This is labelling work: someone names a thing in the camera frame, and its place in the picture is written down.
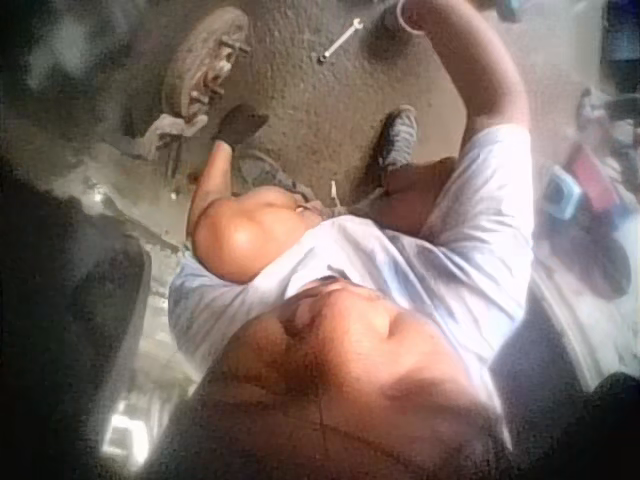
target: white t-shirt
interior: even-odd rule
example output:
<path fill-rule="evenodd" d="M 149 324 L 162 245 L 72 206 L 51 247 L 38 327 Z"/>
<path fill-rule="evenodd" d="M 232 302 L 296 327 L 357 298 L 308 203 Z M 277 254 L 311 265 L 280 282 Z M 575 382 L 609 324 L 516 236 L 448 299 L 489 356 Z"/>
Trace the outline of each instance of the white t-shirt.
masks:
<path fill-rule="evenodd" d="M 343 216 L 308 231 L 251 283 L 225 282 L 187 253 L 169 292 L 178 348 L 198 375 L 247 321 L 335 275 L 435 322 L 484 400 L 499 408 L 489 363 L 524 314 L 531 274 L 530 136 L 494 127 L 466 146 L 422 238 Z"/>

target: shoe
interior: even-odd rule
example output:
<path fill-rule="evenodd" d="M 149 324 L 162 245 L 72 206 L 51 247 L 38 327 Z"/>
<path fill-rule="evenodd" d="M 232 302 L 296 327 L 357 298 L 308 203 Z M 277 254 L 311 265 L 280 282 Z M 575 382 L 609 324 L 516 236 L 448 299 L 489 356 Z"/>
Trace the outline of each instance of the shoe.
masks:
<path fill-rule="evenodd" d="M 378 140 L 378 165 L 383 172 L 409 165 L 417 139 L 415 109 L 403 105 L 391 112 Z"/>
<path fill-rule="evenodd" d="M 297 193 L 305 201 L 316 200 L 316 196 L 306 185 L 296 182 L 270 157 L 258 150 L 240 149 L 234 157 L 240 180 L 245 184 L 242 193 L 267 185 L 280 187 L 291 193 Z"/>

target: man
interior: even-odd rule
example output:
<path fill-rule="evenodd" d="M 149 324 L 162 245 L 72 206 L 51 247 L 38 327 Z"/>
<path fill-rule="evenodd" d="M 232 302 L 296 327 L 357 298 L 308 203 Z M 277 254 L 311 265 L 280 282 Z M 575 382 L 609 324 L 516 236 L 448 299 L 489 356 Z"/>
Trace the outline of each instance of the man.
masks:
<path fill-rule="evenodd" d="M 529 114 L 467 0 L 407 0 L 467 107 L 459 160 L 410 163 L 415 112 L 382 132 L 370 219 L 324 220 L 268 187 L 233 198 L 236 110 L 189 213 L 170 293 L 202 375 L 150 476 L 491 476 L 505 458 L 488 365 L 523 315 L 533 228 Z M 260 116 L 245 118 L 255 132 Z"/>

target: black glove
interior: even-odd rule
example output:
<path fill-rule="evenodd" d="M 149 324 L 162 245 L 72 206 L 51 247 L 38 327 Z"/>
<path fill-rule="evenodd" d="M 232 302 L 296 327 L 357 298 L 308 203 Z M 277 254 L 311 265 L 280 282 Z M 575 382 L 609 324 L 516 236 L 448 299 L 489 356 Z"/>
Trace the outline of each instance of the black glove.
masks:
<path fill-rule="evenodd" d="M 265 126 L 269 115 L 260 114 L 251 105 L 236 105 L 220 120 L 214 140 L 220 140 L 235 149 Z"/>

